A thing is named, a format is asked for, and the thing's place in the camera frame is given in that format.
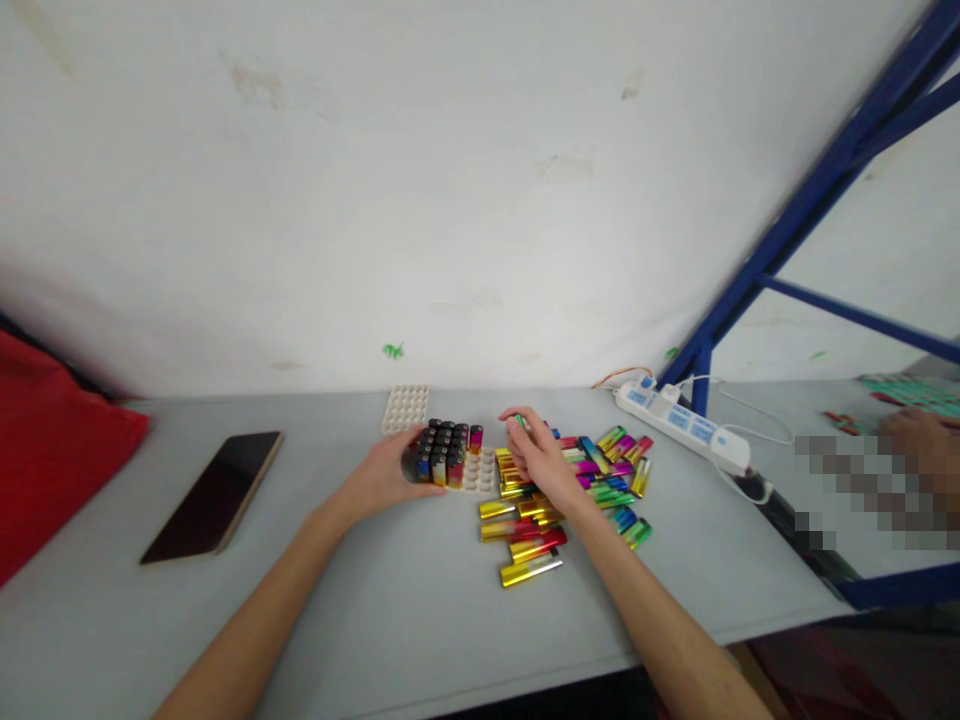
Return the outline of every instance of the smartphone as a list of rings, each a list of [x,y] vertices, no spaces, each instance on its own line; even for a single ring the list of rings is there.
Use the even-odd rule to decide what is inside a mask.
[[[227,438],[140,558],[140,564],[215,555],[223,550],[282,440],[281,432]]]

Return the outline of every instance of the hand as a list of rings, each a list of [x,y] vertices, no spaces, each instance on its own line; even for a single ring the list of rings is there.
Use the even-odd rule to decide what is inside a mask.
[[[364,461],[324,506],[335,505],[337,514],[352,525],[407,500],[443,495],[445,491],[439,485],[408,482],[400,468],[403,451],[423,428],[417,425],[370,448]]]
[[[960,515],[960,420],[907,408],[880,421],[880,435],[920,475],[920,489],[935,496],[935,507]]]
[[[513,416],[517,414],[526,420],[529,430],[524,430],[516,421]],[[587,499],[573,468],[563,457],[560,443],[540,416],[531,408],[514,407],[504,410],[499,419],[507,421],[510,434],[507,449],[517,463],[520,477],[533,480],[564,515],[569,514],[577,502]]]

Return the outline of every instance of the red cloth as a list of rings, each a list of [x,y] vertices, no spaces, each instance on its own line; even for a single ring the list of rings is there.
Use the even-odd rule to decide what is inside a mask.
[[[147,423],[0,332],[0,586],[123,467]]]

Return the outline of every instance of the blue metal shelf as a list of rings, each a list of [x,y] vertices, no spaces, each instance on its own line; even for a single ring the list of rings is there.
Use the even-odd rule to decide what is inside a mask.
[[[660,384],[710,373],[713,349],[763,290],[774,290],[838,317],[960,363],[960,345],[808,288],[777,273],[853,184],[871,159],[960,101],[960,76],[939,80],[960,55],[960,0],[933,2],[861,106],[717,298]],[[709,380],[694,381],[692,407],[707,412]],[[960,563],[844,583],[839,591],[857,609],[960,598]]]

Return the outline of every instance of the forearm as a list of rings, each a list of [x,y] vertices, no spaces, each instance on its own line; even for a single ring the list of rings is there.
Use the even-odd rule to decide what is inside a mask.
[[[654,684],[680,719],[769,718],[703,628],[677,603],[588,498],[565,509]]]
[[[154,718],[248,717],[294,623],[350,524],[336,496],[311,513],[280,559]]]

